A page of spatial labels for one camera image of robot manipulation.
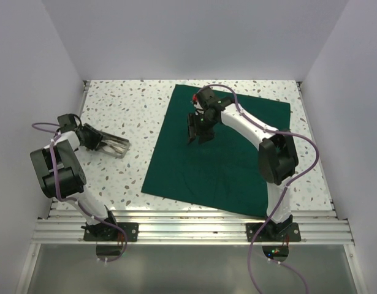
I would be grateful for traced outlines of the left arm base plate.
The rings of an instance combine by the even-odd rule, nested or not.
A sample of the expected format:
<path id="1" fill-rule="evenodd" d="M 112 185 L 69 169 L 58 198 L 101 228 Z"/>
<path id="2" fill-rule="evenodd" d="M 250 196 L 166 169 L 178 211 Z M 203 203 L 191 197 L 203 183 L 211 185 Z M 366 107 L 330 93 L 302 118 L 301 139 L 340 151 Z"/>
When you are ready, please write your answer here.
<path id="1" fill-rule="evenodd" d="M 84 229 L 84 241 L 127 241 L 136 242 L 139 232 L 139 224 L 136 222 L 117 222 L 112 225 L 105 225 L 99 222 L 96 225 L 85 224 L 81 226 Z"/>

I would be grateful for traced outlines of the silver surgical scissors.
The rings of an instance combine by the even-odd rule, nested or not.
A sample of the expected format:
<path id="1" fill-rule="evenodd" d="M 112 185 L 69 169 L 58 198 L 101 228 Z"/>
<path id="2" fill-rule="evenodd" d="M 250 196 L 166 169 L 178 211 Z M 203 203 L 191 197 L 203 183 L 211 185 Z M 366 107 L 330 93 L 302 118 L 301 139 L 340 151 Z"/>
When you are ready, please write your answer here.
<path id="1" fill-rule="evenodd" d="M 129 146 L 129 141 L 127 140 L 115 140 L 113 138 L 105 138 L 102 140 L 101 143 L 102 147 L 109 146 L 109 147 L 116 147 L 116 148 L 125 148 Z"/>

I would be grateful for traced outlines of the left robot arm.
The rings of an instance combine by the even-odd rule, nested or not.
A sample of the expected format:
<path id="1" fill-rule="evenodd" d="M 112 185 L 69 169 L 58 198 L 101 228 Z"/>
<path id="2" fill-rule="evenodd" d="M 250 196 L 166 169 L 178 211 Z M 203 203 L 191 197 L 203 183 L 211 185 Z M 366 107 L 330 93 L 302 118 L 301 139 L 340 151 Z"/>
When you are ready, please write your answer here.
<path id="1" fill-rule="evenodd" d="M 82 124 L 73 113 L 58 117 L 57 129 L 49 145 L 30 153 L 34 171 L 42 192 L 47 198 L 67 202 L 86 219 L 82 227 L 97 239 L 110 241 L 120 229 L 113 213 L 86 188 L 86 176 L 75 151 L 84 146 L 122 158 L 130 142 L 127 139 Z"/>

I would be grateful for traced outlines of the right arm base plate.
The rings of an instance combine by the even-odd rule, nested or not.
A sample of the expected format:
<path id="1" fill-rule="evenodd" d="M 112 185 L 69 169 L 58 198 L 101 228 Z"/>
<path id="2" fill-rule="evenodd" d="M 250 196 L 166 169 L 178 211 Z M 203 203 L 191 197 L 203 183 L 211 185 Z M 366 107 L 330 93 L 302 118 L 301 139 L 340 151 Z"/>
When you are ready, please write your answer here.
<path id="1" fill-rule="evenodd" d="M 252 242 L 254 236 L 259 231 L 262 222 L 246 223 L 246 238 Z M 254 242 L 300 242 L 302 240 L 298 223 L 291 223 L 284 228 L 273 226 L 268 223 L 255 237 Z"/>

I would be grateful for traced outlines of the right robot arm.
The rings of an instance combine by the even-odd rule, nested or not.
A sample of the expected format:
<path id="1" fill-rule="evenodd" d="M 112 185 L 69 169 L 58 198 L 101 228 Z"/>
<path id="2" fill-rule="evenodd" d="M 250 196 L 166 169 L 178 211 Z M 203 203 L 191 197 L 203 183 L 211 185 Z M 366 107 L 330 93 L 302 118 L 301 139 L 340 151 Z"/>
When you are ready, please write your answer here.
<path id="1" fill-rule="evenodd" d="M 292 225 L 293 218 L 285 185 L 299 164 L 294 139 L 277 128 L 246 111 L 238 102 L 236 93 L 232 97 L 218 97 L 210 86 L 203 87 L 192 97 L 195 108 L 189 113 L 188 142 L 195 139 L 200 144 L 215 137 L 216 124 L 222 124 L 247 139 L 258 151 L 259 173 L 267 183 L 267 219 L 263 230 L 272 240 L 281 239 Z"/>

